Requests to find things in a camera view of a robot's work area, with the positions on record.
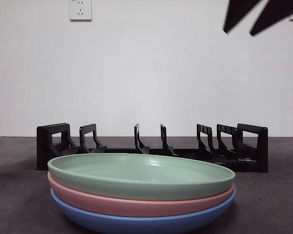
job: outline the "dark countertop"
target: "dark countertop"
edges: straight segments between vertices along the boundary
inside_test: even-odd
[[[159,137],[142,139],[161,146]],[[100,141],[134,147],[133,137]],[[197,147],[195,137],[169,137],[168,142],[175,148]],[[245,142],[255,144],[251,137]],[[93,234],[60,213],[46,173],[36,171],[35,137],[0,137],[0,234]],[[224,215],[191,234],[293,234],[293,137],[270,137],[269,172],[236,173],[235,183],[237,195]]]

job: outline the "stack of plates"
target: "stack of plates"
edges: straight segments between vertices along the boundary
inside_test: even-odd
[[[190,232],[218,218],[235,196],[233,171],[185,158],[69,155],[48,168],[64,215],[105,234]]]

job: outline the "black dish rack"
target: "black dish rack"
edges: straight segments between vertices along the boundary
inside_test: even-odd
[[[161,124],[161,139],[163,146],[153,149],[143,144],[140,139],[139,124],[134,126],[135,148],[108,148],[100,143],[97,137],[96,124],[79,128],[80,145],[77,146],[70,136],[68,123],[58,123],[37,127],[37,170],[48,170],[48,160],[65,155],[88,153],[129,153],[146,155],[163,155],[190,158],[206,161],[230,168],[236,172],[268,172],[268,128],[248,124],[237,124],[230,127],[217,124],[218,149],[214,148],[211,127],[197,124],[198,148],[174,149],[167,143],[167,130]],[[86,147],[84,135],[93,133],[96,148]],[[257,134],[257,146],[253,147],[243,142],[243,132]],[[53,134],[61,133],[60,143],[53,144]],[[206,146],[201,133],[207,135]],[[233,149],[229,149],[222,141],[221,133],[231,135]]]

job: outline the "blue plate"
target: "blue plate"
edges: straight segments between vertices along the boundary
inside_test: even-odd
[[[53,199],[65,216],[85,228],[104,234],[187,233],[221,216],[231,204],[235,193],[236,188],[226,201],[207,210],[175,216],[136,218],[97,214],[78,209],[61,201],[51,189]]]

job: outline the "black object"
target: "black object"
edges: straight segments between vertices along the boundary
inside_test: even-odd
[[[93,141],[96,143],[96,148],[89,150],[86,147],[84,135],[87,133],[91,133],[91,132],[92,132]],[[103,146],[97,138],[97,125],[96,124],[85,125],[85,126],[82,126],[79,128],[79,142],[80,142],[81,153],[83,153],[83,154],[105,153],[105,151],[106,151],[106,146]]]
[[[217,125],[218,149],[213,146],[211,127],[197,124],[198,148],[174,149],[167,143],[167,129],[161,124],[162,148],[153,149],[145,146],[140,139],[139,124],[134,126],[135,148],[107,148],[103,146],[97,137],[95,124],[80,127],[80,147],[76,146],[69,134],[69,124],[54,124],[37,128],[37,170],[47,170],[47,161],[58,156],[77,153],[132,153],[151,154],[164,156],[177,156],[215,163],[228,167],[237,172],[267,172],[268,171],[268,129],[265,127],[238,124],[237,128],[226,125]],[[61,143],[52,144],[52,134],[61,132]],[[96,143],[95,149],[86,147],[84,135],[93,133]],[[227,147],[221,139],[221,133],[231,135],[233,149]],[[252,147],[243,142],[243,132],[258,134],[257,146]],[[206,146],[201,133],[207,135]]]
[[[243,143],[243,138],[236,142],[241,169],[251,165],[257,172],[268,172],[268,128],[239,123],[237,130],[258,134],[256,147]]]
[[[134,127],[134,134],[135,134],[135,147],[140,153],[148,155],[150,152],[150,147],[145,146],[142,141],[140,140],[140,131],[139,131],[139,124],[137,123]]]
[[[228,33],[260,0],[230,0],[224,31]],[[252,27],[255,36],[264,29],[293,14],[293,0],[270,0]]]
[[[291,14],[293,14],[293,0],[270,0],[250,34],[254,36]]]
[[[224,25],[225,33],[228,33],[260,1],[261,0],[230,0]]]
[[[53,144],[52,135],[61,133],[60,143]],[[68,123],[58,123],[37,127],[37,170],[48,170],[47,162],[55,157],[80,153],[70,137]]]

